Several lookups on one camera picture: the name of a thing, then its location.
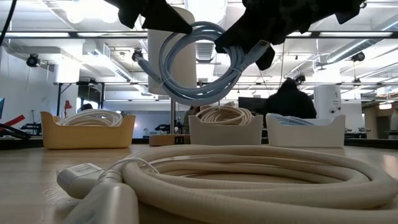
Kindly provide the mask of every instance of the black cable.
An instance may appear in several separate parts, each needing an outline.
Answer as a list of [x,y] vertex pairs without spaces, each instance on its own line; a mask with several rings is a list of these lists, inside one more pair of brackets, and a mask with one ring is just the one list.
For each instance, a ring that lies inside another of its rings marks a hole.
[[10,135],[14,138],[18,138],[18,139],[23,139],[23,140],[28,140],[30,139],[31,135],[28,133],[25,133],[23,131],[20,131],[16,128],[7,126],[5,124],[1,124],[0,123],[0,128],[4,128],[5,130],[0,131],[1,134],[3,135]]
[[8,12],[8,17],[7,17],[6,23],[4,24],[4,27],[2,28],[2,31],[1,31],[0,45],[2,44],[2,41],[4,40],[4,37],[6,36],[6,32],[8,30],[8,27],[10,26],[11,18],[12,18],[12,15],[14,14],[16,5],[17,5],[17,0],[12,0],[10,11]]

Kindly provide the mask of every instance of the black jacket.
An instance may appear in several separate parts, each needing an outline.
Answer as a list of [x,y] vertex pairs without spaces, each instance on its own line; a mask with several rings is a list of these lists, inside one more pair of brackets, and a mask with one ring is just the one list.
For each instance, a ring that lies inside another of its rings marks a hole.
[[317,111],[308,95],[297,89],[296,82],[288,78],[278,92],[266,101],[265,114],[276,113],[303,119],[317,118]]

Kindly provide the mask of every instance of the computer monitor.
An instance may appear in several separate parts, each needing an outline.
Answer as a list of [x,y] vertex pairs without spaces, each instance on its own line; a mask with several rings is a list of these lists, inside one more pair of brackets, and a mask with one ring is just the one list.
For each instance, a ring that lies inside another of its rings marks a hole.
[[267,99],[265,98],[239,97],[238,106],[248,109],[252,114],[265,115],[266,101]]
[[2,116],[2,109],[4,108],[4,98],[0,98],[0,119]]

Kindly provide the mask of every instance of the wooden table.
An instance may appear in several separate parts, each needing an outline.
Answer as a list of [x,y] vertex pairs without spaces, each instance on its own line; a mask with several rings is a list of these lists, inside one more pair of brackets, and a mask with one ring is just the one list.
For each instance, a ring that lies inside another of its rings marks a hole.
[[[133,145],[129,149],[0,151],[0,223],[62,223],[79,200],[69,197],[57,185],[57,170],[85,162],[106,168],[132,152],[148,148],[147,145]],[[398,151],[360,147],[320,151],[343,152],[398,178]]]

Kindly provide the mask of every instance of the plastic bin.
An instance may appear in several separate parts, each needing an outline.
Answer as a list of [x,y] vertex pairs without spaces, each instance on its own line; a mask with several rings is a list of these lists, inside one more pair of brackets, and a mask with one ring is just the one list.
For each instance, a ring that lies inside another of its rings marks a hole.
[[294,126],[283,125],[271,116],[266,117],[268,140],[278,147],[333,147],[344,146],[345,115],[329,121],[327,125]]
[[131,145],[135,116],[118,127],[60,126],[58,117],[41,112],[43,144],[47,149],[120,149]]
[[209,146],[261,145],[262,115],[247,125],[203,124],[196,116],[189,116],[191,144]]

